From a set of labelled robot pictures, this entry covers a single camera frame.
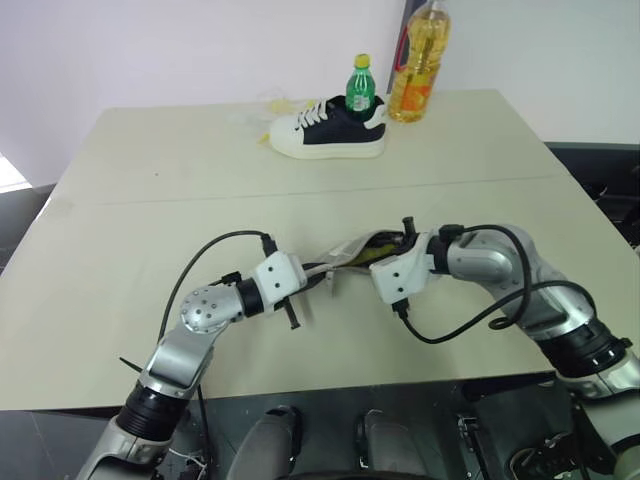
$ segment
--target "black wire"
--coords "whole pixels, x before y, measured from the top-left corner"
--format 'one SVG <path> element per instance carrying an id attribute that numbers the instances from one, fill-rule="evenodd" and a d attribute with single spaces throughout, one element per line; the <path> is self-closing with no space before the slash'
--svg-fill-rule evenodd
<path id="1" fill-rule="evenodd" d="M 577 292 L 581 293 L 587 299 L 587 302 L 589 302 L 589 305 L 591 305 L 591 308 L 593 308 L 593 316 L 597 317 L 598 314 L 597 314 L 597 311 L 596 311 L 595 302 L 593 301 L 593 297 L 591 296 L 591 294 L 582 285 L 578 285 L 577 283 L 570 282 L 568 280 L 549 280 L 547 282 L 540 282 L 540 283 L 536 283 L 536 284 L 532 285 L 531 289 L 530 289 L 530 292 L 534 292 L 536 290 L 540 290 L 541 288 L 548 288 L 548 287 L 567 287 L 567 288 L 571 288 L 571 289 L 576 290 Z M 477 323 L 479 323 L 482 320 L 484 320 L 488 315 L 491 315 L 496 310 L 498 310 L 498 309 L 502 308 L 503 306 L 505 306 L 507 303 L 512 302 L 513 300 L 515 300 L 515 299 L 517 299 L 519 297 L 522 297 L 524 295 L 524 293 L 525 293 L 525 289 L 524 288 L 521 288 L 520 290 L 517 290 L 517 291 L 515 291 L 513 293 L 510 293 L 509 295 L 507 295 L 504 298 L 501 298 L 500 300 L 495 302 L 490 307 L 485 308 L 482 312 L 480 312 L 478 315 L 473 317 L 467 323 L 465 323 L 465 324 L 461 325 L 460 327 L 458 327 L 457 329 L 455 329 L 453 332 L 448 333 L 448 334 L 443 335 L 442 337 L 438 337 L 438 338 L 427 338 L 427 337 L 421 335 L 420 332 L 418 332 L 415 329 L 415 327 L 413 325 L 411 325 L 411 322 L 409 322 L 408 315 L 406 315 L 406 314 L 400 315 L 400 319 L 405 324 L 407 329 L 418 340 L 420 340 L 420 341 L 422 341 L 424 343 L 429 343 L 429 344 L 435 345 L 435 344 L 438 344 L 438 343 L 446 342 L 447 340 L 451 340 L 452 338 L 457 337 L 461 333 L 466 332 L 471 327 L 473 327 Z"/>
<path id="2" fill-rule="evenodd" d="M 158 335 L 158 341 L 160 341 L 162 339 L 162 337 L 164 337 L 164 333 L 165 333 L 165 331 L 167 329 L 167 322 L 169 321 L 169 314 L 171 313 L 171 307 L 173 306 L 173 302 L 176 299 L 176 295 L 178 294 L 178 290 L 182 286 L 182 282 L 184 281 L 185 277 L 187 276 L 187 274 L 189 273 L 191 268 L 198 261 L 198 259 L 207 250 L 209 250 L 211 247 L 213 247 L 216 243 L 219 243 L 222 240 L 226 240 L 227 238 L 240 237 L 240 236 L 243 236 L 243 235 L 253 235 L 253 236 L 258 236 L 258 237 L 268 236 L 266 233 L 260 232 L 259 230 L 238 230 L 238 231 L 235 231 L 235 232 L 225 233 L 224 235 L 220 235 L 219 237 L 214 238 L 210 242 L 207 242 L 200 250 L 198 250 L 198 253 L 196 253 L 193 256 L 193 258 L 189 261 L 189 263 L 187 263 L 187 266 L 184 267 L 184 270 L 182 271 L 182 273 L 178 277 L 178 281 L 174 285 L 173 290 L 171 290 L 171 295 L 169 295 L 169 300 L 167 300 L 167 306 L 164 309 L 164 314 L 162 315 L 162 323 L 160 324 L 160 333 Z"/>
<path id="3" fill-rule="evenodd" d="M 474 227 L 468 227 L 464 229 L 465 232 L 477 232 L 480 230 L 494 230 L 506 235 L 509 240 L 511 240 L 511 243 L 513 243 L 513 246 L 518 252 L 518 257 L 520 257 L 520 264 L 522 265 L 522 279 L 524 288 L 522 301 L 520 302 L 518 310 L 516 310 L 511 319 L 506 317 L 496 318 L 489 323 L 489 327 L 491 329 L 502 330 L 503 328 L 507 328 L 515 323 L 518 323 L 527 310 L 529 303 L 531 302 L 531 264 L 529 263 L 529 256 L 522 246 L 522 242 L 520 242 L 520 239 L 511 230 L 500 225 L 476 225 Z"/>
<path id="4" fill-rule="evenodd" d="M 171 294 L 169 295 L 169 299 L 167 300 L 167 305 L 164 309 L 164 314 L 162 315 L 162 323 L 160 324 L 160 331 L 158 333 L 158 342 L 162 340 L 164 337 L 165 331 L 167 329 L 167 323 L 169 321 L 169 314 L 171 313 L 171 307 L 173 306 L 173 302 L 176 299 L 176 295 L 178 294 L 178 290 L 182 286 L 182 282 L 186 278 L 187 274 L 193 268 L 195 263 L 200 259 L 200 257 L 215 244 L 221 242 L 222 240 L 226 240 L 227 238 L 232 237 L 240 237 L 240 236 L 257 236 L 261 237 L 263 240 L 265 238 L 269 238 L 269 235 L 261 232 L 259 230 L 238 230 L 235 232 L 225 233 L 224 235 L 220 235 L 219 237 L 214 238 L 213 240 L 207 242 L 198 252 L 193 256 L 193 258 L 187 263 L 187 266 L 184 267 L 182 273 L 178 277 L 176 284 L 173 286 L 171 290 Z M 200 407 L 200 417 L 202 418 L 202 431 L 204 436 L 204 454 L 207 459 L 207 476 L 206 478 L 211 479 L 212 471 L 213 471 L 213 443 L 211 441 L 211 435 L 209 433 L 209 421 L 207 419 L 207 410 L 206 405 L 204 403 L 204 396 L 202 395 L 202 388 L 198 385 L 198 406 Z"/>

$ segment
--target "cooking oil bottle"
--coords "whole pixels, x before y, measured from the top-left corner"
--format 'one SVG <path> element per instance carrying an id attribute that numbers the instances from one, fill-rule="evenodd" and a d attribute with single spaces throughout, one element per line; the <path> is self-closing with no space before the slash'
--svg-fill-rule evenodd
<path id="1" fill-rule="evenodd" d="M 451 19 L 446 0 L 428 0 L 409 19 L 398 50 L 396 75 L 391 89 L 389 115 L 399 122 L 415 122 L 424 116 L 431 90 L 447 47 Z M 409 57 L 399 67 L 406 37 Z"/>

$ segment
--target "sneaker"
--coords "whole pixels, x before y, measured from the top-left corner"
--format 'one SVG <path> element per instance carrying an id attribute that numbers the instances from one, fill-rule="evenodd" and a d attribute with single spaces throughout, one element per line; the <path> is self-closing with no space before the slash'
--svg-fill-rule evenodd
<path id="1" fill-rule="evenodd" d="M 386 110 L 376 97 L 371 118 L 357 120 L 347 112 L 344 95 L 338 95 L 278 118 L 271 124 L 269 139 L 274 149 L 295 158 L 375 157 L 384 150 Z"/>

